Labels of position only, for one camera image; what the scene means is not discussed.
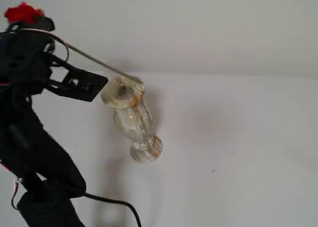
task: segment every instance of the metal rod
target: metal rod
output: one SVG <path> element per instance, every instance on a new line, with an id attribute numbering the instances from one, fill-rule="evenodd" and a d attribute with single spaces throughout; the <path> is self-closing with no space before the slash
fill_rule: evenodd
<path id="1" fill-rule="evenodd" d="M 89 59 L 89 60 L 91 60 L 91 61 L 93 61 L 93 62 L 95 62 L 95 63 L 101 65 L 102 67 L 105 67 L 105 68 L 111 70 L 112 72 L 118 73 L 118 74 L 120 74 L 121 76 L 124 76 L 124 77 L 126 77 L 126 78 L 128 78 L 128 79 L 131 79 L 131 80 L 133 80 L 133 81 L 135 81 L 135 82 L 137 82 L 137 83 L 142 83 L 142 82 L 139 80 L 139 78 L 134 77 L 134 76 L 130 76 L 130 75 L 128 75 L 128 74 L 122 72 L 121 70 L 119 70 L 119 69 L 117 69 L 117 68 L 111 67 L 110 65 L 108 65 L 108 64 L 106 64 L 106 63 L 104 63 L 104 62 L 102 62 L 102 61 L 100 61 L 100 60 L 98 60 L 98 59 L 92 57 L 91 55 L 89 55 L 89 54 L 87 54 L 87 53 L 81 51 L 80 49 L 76 48 L 75 46 L 72 46 L 72 45 L 69 44 L 69 43 L 66 43 L 66 45 L 67 45 L 70 49 L 72 49 L 73 51 L 75 51 L 75 52 L 79 53 L 80 55 L 86 57 L 87 59 Z"/>

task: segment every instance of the red cap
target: red cap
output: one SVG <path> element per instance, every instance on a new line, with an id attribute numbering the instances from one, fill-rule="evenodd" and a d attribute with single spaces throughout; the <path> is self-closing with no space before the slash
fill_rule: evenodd
<path id="1" fill-rule="evenodd" d="M 22 2 L 18 7 L 9 7 L 4 16 L 8 22 L 25 22 L 35 23 L 36 16 L 44 16 L 44 13 L 40 9 L 34 9 L 32 6 Z"/>

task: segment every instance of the robotic arm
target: robotic arm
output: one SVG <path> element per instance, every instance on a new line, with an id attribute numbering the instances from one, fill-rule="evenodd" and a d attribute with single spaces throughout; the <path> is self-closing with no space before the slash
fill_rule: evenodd
<path id="1" fill-rule="evenodd" d="M 32 29 L 50 32 L 55 27 L 50 18 L 37 15 L 33 23 L 11 23 L 0 33 L 0 161 L 27 190 L 17 209 L 30 227 L 84 227 L 70 198 L 107 199 L 86 193 L 85 180 L 70 156 L 43 129 L 32 96 L 47 89 L 90 102 L 108 79 L 56 57 L 54 37 Z M 62 82 L 50 79 L 53 66 L 68 70 Z"/>

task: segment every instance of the white surface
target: white surface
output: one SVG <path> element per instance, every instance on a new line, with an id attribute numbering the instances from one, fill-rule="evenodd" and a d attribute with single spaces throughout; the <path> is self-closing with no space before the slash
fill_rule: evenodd
<path id="1" fill-rule="evenodd" d="M 35 110 L 88 191 L 130 201 L 144 227 L 318 225 L 318 83 L 300 78 L 138 73 L 163 153 L 137 164 L 112 110 L 45 92 Z M 0 171 L 1 226 L 26 226 Z M 129 210 L 74 201 L 87 227 L 135 227 Z"/>
<path id="2" fill-rule="evenodd" d="M 21 1 L 121 69 L 318 76 L 317 0 L 0 0 L 0 11 Z"/>

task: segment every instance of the clear glass vase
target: clear glass vase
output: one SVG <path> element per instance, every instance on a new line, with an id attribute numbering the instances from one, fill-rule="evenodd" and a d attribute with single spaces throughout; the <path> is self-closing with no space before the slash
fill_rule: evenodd
<path id="1" fill-rule="evenodd" d="M 154 113 L 144 101 L 144 93 L 142 83 L 122 76 L 110 81 L 101 93 L 103 102 L 114 109 L 116 126 L 133 141 L 130 153 L 138 162 L 155 160 L 162 150 L 160 139 L 152 134 Z"/>

